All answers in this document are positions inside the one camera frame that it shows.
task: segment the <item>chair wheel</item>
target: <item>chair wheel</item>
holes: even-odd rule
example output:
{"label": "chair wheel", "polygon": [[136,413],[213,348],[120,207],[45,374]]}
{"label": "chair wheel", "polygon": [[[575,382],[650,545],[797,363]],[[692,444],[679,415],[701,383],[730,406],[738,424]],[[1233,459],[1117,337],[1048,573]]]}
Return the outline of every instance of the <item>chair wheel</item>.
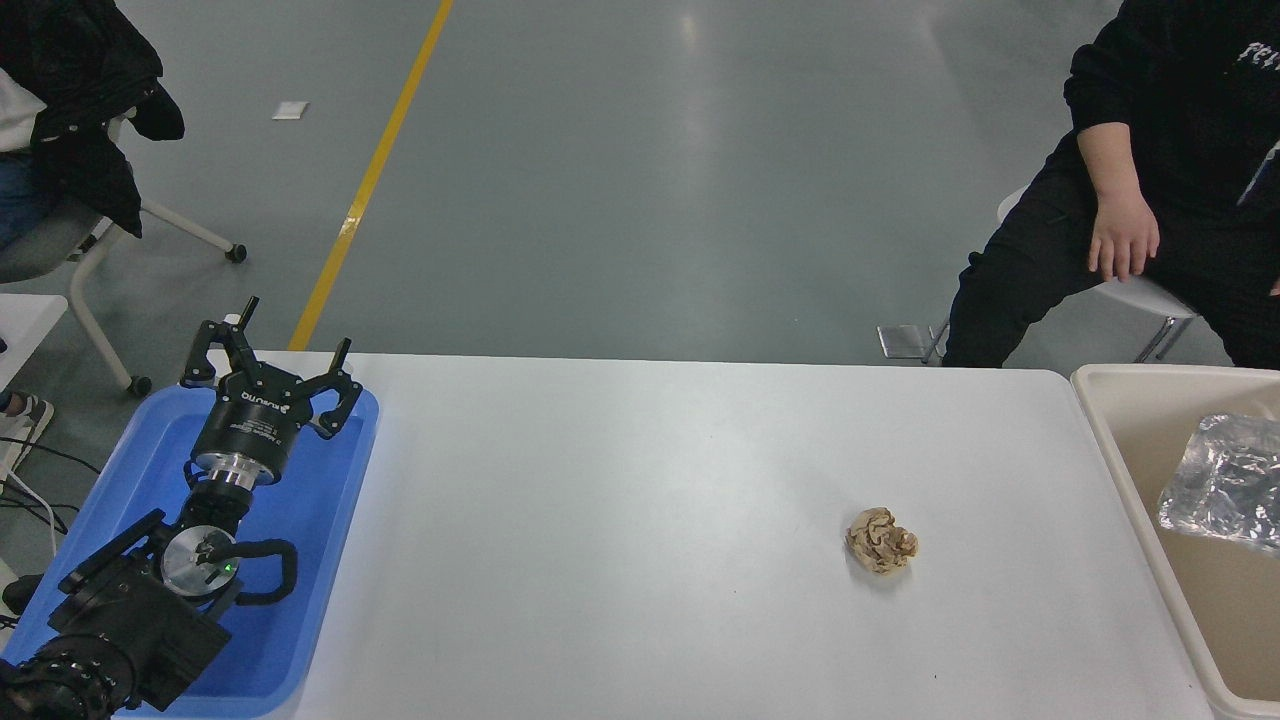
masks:
{"label": "chair wheel", "polygon": [[129,383],[129,395],[133,397],[146,397],[151,392],[151,378],[146,375],[133,375]]}

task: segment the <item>white shirt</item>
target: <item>white shirt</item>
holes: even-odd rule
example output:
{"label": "white shirt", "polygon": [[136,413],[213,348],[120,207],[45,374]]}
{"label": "white shirt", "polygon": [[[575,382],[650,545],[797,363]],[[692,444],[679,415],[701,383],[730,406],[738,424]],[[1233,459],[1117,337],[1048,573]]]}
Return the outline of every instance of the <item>white shirt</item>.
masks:
{"label": "white shirt", "polygon": [[45,104],[0,69],[0,152],[31,146],[31,129]]}

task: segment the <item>hand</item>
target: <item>hand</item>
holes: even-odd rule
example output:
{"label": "hand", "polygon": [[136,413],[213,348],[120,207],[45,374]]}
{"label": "hand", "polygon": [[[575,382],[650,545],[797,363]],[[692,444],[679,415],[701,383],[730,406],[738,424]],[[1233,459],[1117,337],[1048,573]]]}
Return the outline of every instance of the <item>hand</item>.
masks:
{"label": "hand", "polygon": [[1103,282],[1140,275],[1158,247],[1160,225],[1140,192],[1098,199],[1089,245],[1091,273],[1101,272]]}

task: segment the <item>white cable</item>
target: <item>white cable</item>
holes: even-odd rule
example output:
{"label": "white cable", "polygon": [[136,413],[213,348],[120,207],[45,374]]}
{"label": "white cable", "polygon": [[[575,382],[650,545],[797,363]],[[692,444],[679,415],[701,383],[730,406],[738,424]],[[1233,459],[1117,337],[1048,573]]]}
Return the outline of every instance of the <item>white cable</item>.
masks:
{"label": "white cable", "polygon": [[54,548],[54,557],[58,557],[58,530],[54,528],[54,509],[50,507],[47,502],[45,502],[45,498],[36,495],[36,491],[27,487],[27,483],[22,482],[22,478],[19,478],[18,474],[13,471],[13,468],[5,468],[5,470],[9,473],[10,480],[18,483],[18,487],[27,491],[27,495],[36,498],[36,502],[42,505],[45,507],[45,511],[49,512],[49,544],[52,546]]}

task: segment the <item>black jacket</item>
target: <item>black jacket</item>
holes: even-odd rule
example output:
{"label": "black jacket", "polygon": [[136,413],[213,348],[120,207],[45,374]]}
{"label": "black jacket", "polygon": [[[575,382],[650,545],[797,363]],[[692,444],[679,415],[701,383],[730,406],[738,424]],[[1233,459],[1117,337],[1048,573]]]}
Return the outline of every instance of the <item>black jacket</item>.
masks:
{"label": "black jacket", "polygon": [[133,173],[105,126],[137,108],[143,137],[183,136],[151,44],[113,0],[0,0],[0,67],[47,105],[32,132],[37,170],[141,236]]}
{"label": "black jacket", "polygon": [[[1280,3],[1125,0],[1071,61],[1075,132],[1130,127],[1143,193],[1231,223],[1275,224]],[[1074,151],[1074,133],[1059,152]]]}

